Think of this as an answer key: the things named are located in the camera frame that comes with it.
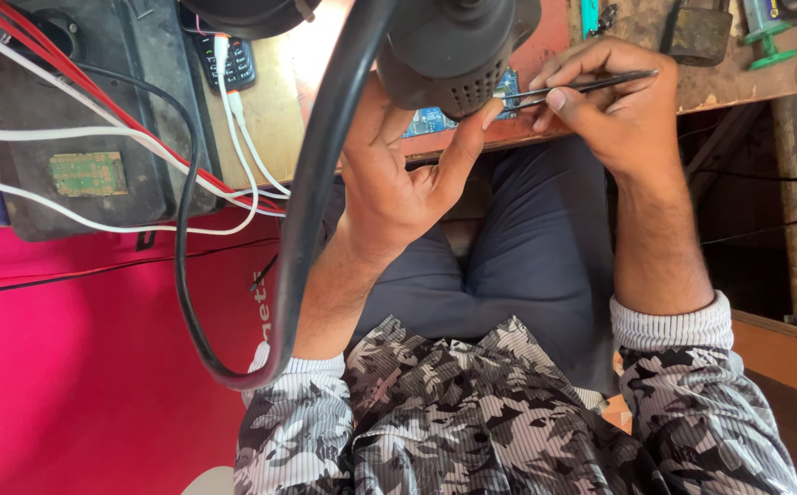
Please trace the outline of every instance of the padlock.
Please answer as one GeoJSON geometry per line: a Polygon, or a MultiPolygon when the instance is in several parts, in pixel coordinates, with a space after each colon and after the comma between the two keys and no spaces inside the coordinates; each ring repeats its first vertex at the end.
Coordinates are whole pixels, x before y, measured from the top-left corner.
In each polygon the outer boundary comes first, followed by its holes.
{"type": "Polygon", "coordinates": [[[670,36],[668,55],[683,65],[713,67],[723,62],[729,45],[732,15],[729,0],[681,0],[670,36]]]}

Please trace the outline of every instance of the hand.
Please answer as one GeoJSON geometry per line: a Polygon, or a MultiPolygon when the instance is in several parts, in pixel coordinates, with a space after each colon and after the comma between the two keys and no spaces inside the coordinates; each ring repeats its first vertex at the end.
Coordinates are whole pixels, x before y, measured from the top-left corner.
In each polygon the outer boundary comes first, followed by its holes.
{"type": "Polygon", "coordinates": [[[338,230],[354,254],[389,263],[435,225],[463,193],[485,130],[502,111],[503,103],[492,99],[459,124],[438,165],[406,172],[401,137],[414,112],[393,106],[372,74],[341,157],[347,208],[338,230]]]}
{"type": "Polygon", "coordinates": [[[617,179],[648,179],[679,169],[677,144],[677,63],[621,39],[589,39],[547,62],[531,90],[588,82],[603,76],[657,70],[639,79],[581,94],[558,88],[547,96],[533,129],[544,131],[557,115],[579,134],[617,179]]]}

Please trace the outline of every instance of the tweezers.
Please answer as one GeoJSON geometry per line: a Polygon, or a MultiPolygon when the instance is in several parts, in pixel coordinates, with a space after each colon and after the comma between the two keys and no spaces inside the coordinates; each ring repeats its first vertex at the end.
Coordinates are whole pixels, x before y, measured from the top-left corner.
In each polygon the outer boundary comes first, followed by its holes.
{"type": "MultiPolygon", "coordinates": [[[[658,74],[658,71],[637,71],[637,72],[629,72],[627,74],[622,74],[620,76],[615,77],[608,77],[607,79],[600,79],[598,81],[591,81],[588,83],[576,83],[576,84],[567,84],[565,86],[558,86],[558,87],[566,87],[578,90],[580,93],[590,93],[592,91],[596,91],[598,89],[603,89],[605,87],[614,86],[617,84],[627,83],[630,81],[636,81],[637,79],[646,79],[647,77],[653,77],[658,74]]],[[[554,88],[545,88],[536,91],[528,91],[527,93],[520,93],[520,94],[513,94],[511,96],[503,96],[503,99],[515,99],[515,98],[524,98],[527,96],[533,96],[537,94],[548,94],[554,88]]],[[[546,99],[537,99],[536,101],[531,101],[530,103],[525,103],[524,105],[519,105],[517,107],[506,107],[505,111],[514,111],[520,110],[521,108],[527,107],[536,107],[536,105],[542,105],[546,102],[546,99]]]]}

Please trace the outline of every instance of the hairy forearm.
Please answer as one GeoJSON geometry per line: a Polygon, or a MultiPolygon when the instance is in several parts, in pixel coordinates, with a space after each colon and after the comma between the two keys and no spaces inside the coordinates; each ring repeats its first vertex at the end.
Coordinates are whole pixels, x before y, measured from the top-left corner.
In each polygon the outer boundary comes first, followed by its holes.
{"type": "Polygon", "coordinates": [[[331,359],[353,336],[388,257],[360,255],[343,225],[310,270],[294,341],[295,358],[331,359]]]}
{"type": "Polygon", "coordinates": [[[616,299],[626,308],[655,315],[706,307],[714,291],[679,158],[657,177],[618,183],[616,299]]]}

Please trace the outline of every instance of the dark trousers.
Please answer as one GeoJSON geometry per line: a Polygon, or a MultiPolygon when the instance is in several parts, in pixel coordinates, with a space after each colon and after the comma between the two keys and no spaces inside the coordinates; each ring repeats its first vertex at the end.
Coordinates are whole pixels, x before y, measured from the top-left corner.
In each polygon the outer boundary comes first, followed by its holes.
{"type": "MultiPolygon", "coordinates": [[[[604,187],[602,164],[578,137],[510,152],[466,273],[436,225],[381,275],[351,346],[390,314],[417,335],[472,342],[514,314],[574,386],[616,395],[604,187]]],[[[326,231],[343,205],[335,184],[326,231]]]]}

